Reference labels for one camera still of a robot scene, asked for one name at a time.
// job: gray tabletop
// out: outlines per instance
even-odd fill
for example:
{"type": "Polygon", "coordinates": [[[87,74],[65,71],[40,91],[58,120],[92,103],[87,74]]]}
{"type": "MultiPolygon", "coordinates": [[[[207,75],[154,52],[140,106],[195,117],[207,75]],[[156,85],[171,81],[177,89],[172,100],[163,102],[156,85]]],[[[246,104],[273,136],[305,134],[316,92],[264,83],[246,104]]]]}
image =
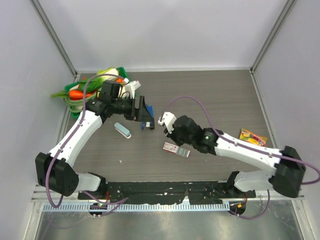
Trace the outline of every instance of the gray tabletop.
{"type": "MultiPolygon", "coordinates": [[[[241,128],[272,143],[256,91],[248,70],[132,72],[130,80],[139,80],[138,95],[152,105],[155,119],[171,99],[190,95],[204,103],[213,123],[236,138],[241,128]]],[[[190,99],[181,99],[169,109],[177,117],[187,115],[203,128],[209,127],[202,109],[190,99]]],[[[75,121],[69,121],[69,127],[75,121]]],[[[74,169],[78,173],[93,172],[108,181],[202,181],[226,180],[232,171],[255,171],[254,166],[235,159],[197,152],[191,146],[189,158],[163,150],[166,138],[163,128],[141,129],[141,123],[114,115],[89,139],[80,152],[74,169]],[[132,134],[124,138],[114,128],[119,122],[132,134]]]]}

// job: green vegetable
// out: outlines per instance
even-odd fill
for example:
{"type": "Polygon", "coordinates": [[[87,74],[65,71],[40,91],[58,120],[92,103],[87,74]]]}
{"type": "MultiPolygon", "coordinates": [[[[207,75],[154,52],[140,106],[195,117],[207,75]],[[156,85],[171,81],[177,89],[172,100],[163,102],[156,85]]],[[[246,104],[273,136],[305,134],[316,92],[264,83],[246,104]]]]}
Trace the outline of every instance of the green vegetable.
{"type": "Polygon", "coordinates": [[[65,98],[67,96],[68,96],[68,93],[65,90],[61,90],[60,92],[51,94],[52,98],[57,98],[57,97],[65,98]]]}
{"type": "MultiPolygon", "coordinates": [[[[101,70],[101,71],[97,72],[97,74],[106,74],[106,73],[119,75],[118,70],[115,69],[114,67],[110,67],[110,68],[108,68],[106,70],[101,70]]],[[[113,76],[100,76],[100,77],[95,78],[94,80],[92,80],[89,83],[88,87],[86,88],[86,92],[90,93],[90,92],[93,92],[96,89],[101,88],[102,84],[104,83],[104,81],[111,80],[113,78],[114,78],[113,76]]],[[[79,89],[81,89],[83,91],[85,89],[85,85],[86,85],[86,82],[88,80],[89,79],[82,80],[81,83],[79,84],[79,89]]]]}

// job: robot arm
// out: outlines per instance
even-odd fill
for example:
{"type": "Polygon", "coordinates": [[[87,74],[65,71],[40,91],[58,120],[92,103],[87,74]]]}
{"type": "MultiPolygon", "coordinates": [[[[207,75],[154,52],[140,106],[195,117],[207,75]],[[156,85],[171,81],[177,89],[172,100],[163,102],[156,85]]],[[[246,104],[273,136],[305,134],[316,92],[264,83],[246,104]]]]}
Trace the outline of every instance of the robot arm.
{"type": "Polygon", "coordinates": [[[233,172],[227,181],[230,192],[273,188],[286,197],[296,198],[298,196],[306,171],[305,166],[272,156],[275,154],[300,159],[294,148],[286,146],[284,150],[281,150],[261,147],[235,139],[218,130],[221,137],[212,128],[201,128],[191,118],[185,115],[176,118],[171,112],[165,112],[160,117],[158,124],[165,127],[166,137],[172,139],[178,146],[188,144],[201,153],[234,158],[261,169],[254,172],[233,172]],[[257,151],[238,146],[240,143],[257,151]]]}
{"type": "Polygon", "coordinates": [[[103,83],[99,97],[86,103],[83,121],[80,123],[80,119],[84,114],[84,112],[81,112],[69,132],[49,153],[40,152],[37,155],[35,165],[38,183],[41,186],[45,187],[46,173],[51,160],[66,140],[69,139],[53,165],[49,177],[49,189],[66,197],[75,191],[91,191],[96,197],[105,194],[107,186],[104,177],[94,173],[76,173],[73,170],[73,166],[78,154],[91,135],[113,114],[123,115],[125,119],[131,121],[154,121],[154,118],[146,108],[144,96],[140,96],[139,108],[135,108],[136,100],[134,96],[137,85],[139,85],[137,82],[131,82],[123,89],[118,83],[111,81],[103,83]],[[119,97],[124,92],[129,93],[131,97],[119,97]]]}

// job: white wall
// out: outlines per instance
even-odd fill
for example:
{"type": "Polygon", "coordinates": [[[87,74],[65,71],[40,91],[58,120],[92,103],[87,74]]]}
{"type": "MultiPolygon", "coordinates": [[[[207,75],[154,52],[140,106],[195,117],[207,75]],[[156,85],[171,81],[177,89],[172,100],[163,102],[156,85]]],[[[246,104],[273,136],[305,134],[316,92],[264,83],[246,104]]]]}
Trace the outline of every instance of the white wall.
{"type": "Polygon", "coordinates": [[[35,157],[57,141],[65,109],[50,94],[72,81],[27,0],[1,4],[0,74],[0,239],[20,240],[37,179],[35,157]]]}
{"type": "Polygon", "coordinates": [[[251,67],[286,0],[40,0],[78,71],[251,67]]]}
{"type": "MultiPolygon", "coordinates": [[[[261,65],[257,79],[280,147],[295,147],[320,168],[320,1],[297,1],[261,65]]],[[[305,180],[315,179],[312,169],[305,180]]],[[[320,229],[320,183],[302,188],[320,229]]]]}

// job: yellow snack bag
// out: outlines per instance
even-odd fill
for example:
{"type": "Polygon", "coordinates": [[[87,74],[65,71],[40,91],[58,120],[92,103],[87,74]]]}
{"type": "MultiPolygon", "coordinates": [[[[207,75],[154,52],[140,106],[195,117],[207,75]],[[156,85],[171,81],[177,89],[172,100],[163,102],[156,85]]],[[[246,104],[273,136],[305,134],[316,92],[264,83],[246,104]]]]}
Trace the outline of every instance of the yellow snack bag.
{"type": "Polygon", "coordinates": [[[248,143],[254,144],[254,145],[258,145],[258,146],[262,146],[264,147],[267,143],[267,137],[265,136],[258,136],[256,134],[254,134],[251,131],[248,131],[244,128],[241,129],[241,134],[240,134],[240,140],[246,141],[248,143]]]}

